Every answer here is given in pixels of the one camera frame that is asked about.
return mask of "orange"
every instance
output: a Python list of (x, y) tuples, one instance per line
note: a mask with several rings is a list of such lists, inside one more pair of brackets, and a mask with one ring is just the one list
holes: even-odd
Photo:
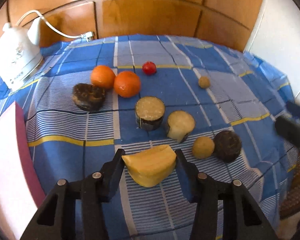
[(122, 71), (114, 80), (114, 90), (124, 98), (135, 96), (140, 89), (140, 78), (132, 71)]
[(97, 87), (113, 88), (115, 74), (111, 68), (104, 65), (96, 66), (91, 73), (91, 83)]

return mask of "checkered tablecloth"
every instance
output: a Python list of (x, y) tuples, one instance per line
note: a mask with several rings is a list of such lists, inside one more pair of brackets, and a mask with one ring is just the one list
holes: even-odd
[[(99, 171), (118, 148), (133, 154), (160, 144), (181, 148), (199, 171), (214, 179), (240, 179), (271, 224), (285, 197), (296, 149), (274, 131), (275, 117), (287, 114), (293, 100), (286, 76), (261, 59), (197, 38), (132, 35), (92, 42), (59, 42), (43, 48), (40, 71), (17, 92), (0, 78), (0, 115), (16, 101), (24, 111), (27, 139), (34, 168), (47, 194), (58, 179), (81, 180)], [(153, 76), (143, 74), (146, 61), (157, 65)], [(141, 79), (138, 96), (122, 98), (108, 93), (99, 113), (89, 114), (72, 101), (77, 83), (90, 83), (95, 65), (107, 65), (117, 74), (134, 71)], [(210, 88), (198, 87), (207, 75)], [(164, 129), (138, 129), (134, 106), (140, 97), (156, 96), (165, 106), (165, 119), (174, 110), (189, 112), (196, 127), (181, 144)], [(234, 130), (242, 140), (237, 160), (225, 164), (215, 157), (199, 160), (191, 147), (199, 136), (213, 138)], [(80, 202), (76, 229), (82, 232)], [(136, 184), (125, 168), (111, 203), (103, 204), (110, 239), (189, 239), (196, 204), (182, 196), (176, 172), (152, 188)], [(223, 206), (219, 203), (217, 238), (222, 238)]]

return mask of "power plug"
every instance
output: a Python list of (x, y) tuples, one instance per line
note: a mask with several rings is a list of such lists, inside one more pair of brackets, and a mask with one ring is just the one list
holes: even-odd
[(88, 41), (92, 41), (92, 38), (93, 38), (93, 32), (87, 32), (87, 33), (84, 33), (84, 34), (82, 35), (82, 38), (83, 38), (83, 39), (86, 39), (87, 42), (88, 42)]

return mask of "wooden cabinet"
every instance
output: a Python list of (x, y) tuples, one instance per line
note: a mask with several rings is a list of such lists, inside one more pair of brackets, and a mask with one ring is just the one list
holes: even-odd
[[(0, 10), (2, 26), (14, 25), (28, 10), (44, 13), (52, 25), (69, 35), (93, 31), (96, 38), (127, 34), (167, 34), (198, 37), (243, 50), (262, 0), (9, 0)], [(22, 22), (29, 27), (36, 17)], [(40, 45), (63, 40), (42, 26)]]

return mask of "beige ball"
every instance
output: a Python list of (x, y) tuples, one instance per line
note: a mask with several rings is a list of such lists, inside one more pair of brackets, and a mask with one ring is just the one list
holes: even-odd
[(214, 150), (214, 142), (206, 136), (197, 138), (192, 146), (192, 154), (198, 159), (208, 158), (212, 155)]
[(206, 76), (202, 76), (199, 78), (198, 84), (201, 88), (208, 88), (210, 87), (210, 80)]

